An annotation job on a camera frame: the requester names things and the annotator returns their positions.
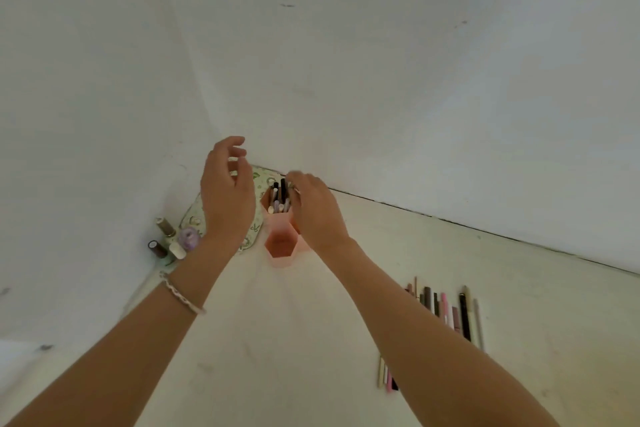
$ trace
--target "forearm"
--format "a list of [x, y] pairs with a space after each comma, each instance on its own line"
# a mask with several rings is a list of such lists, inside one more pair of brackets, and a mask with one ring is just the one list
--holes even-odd
[[[170, 280], [201, 307], [233, 255], [227, 249], [205, 239]], [[8, 425], [132, 426], [195, 318], [161, 284]]]
[[503, 368], [446, 327], [355, 243], [319, 252], [424, 425], [556, 426]]

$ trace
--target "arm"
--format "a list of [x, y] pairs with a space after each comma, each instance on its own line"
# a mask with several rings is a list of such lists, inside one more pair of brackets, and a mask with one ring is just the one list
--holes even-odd
[[554, 426], [518, 381], [396, 284], [349, 238], [338, 204], [311, 174], [290, 172], [294, 217], [356, 304], [423, 425]]
[[[242, 243], [255, 212], [253, 171], [242, 137], [209, 153], [202, 176], [207, 235], [171, 274], [201, 307]], [[229, 156], [239, 160], [229, 161]], [[229, 171], [237, 170], [233, 179]], [[8, 427], [127, 427], [138, 420], [196, 315], [161, 284], [76, 363], [9, 422]]]

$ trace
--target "white wall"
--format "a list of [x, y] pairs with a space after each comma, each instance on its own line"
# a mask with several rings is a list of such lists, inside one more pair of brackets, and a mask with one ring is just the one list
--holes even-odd
[[254, 162], [640, 271], [640, 0], [172, 2]]
[[81, 350], [218, 137], [168, 0], [0, 0], [0, 337]]

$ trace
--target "hand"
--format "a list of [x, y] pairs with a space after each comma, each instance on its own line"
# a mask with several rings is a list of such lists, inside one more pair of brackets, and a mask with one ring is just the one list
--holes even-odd
[[[215, 240], [235, 253], [255, 216], [253, 170], [244, 158], [244, 137], [220, 140], [207, 156], [200, 180], [202, 209], [207, 222], [205, 240]], [[237, 176], [229, 172], [237, 171]]]
[[287, 181], [293, 217], [303, 238], [314, 251], [321, 251], [350, 240], [347, 226], [332, 192], [326, 184], [313, 174], [292, 171]]

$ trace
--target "bracelet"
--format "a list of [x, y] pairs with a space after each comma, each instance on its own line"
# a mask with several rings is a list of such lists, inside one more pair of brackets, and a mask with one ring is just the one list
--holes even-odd
[[191, 303], [185, 296], [183, 296], [178, 289], [176, 289], [173, 284], [170, 282], [169, 280], [169, 276], [166, 274], [166, 272], [162, 271], [160, 272], [160, 278], [163, 280], [164, 285], [167, 286], [167, 289], [169, 289], [171, 291], [171, 293], [176, 296], [178, 298], [178, 300], [180, 302], [182, 302], [184, 305], [186, 305], [189, 309], [191, 309], [192, 311], [194, 311], [196, 314], [206, 314], [207, 311], [204, 309], [201, 309], [200, 307], [194, 305], [193, 303]]

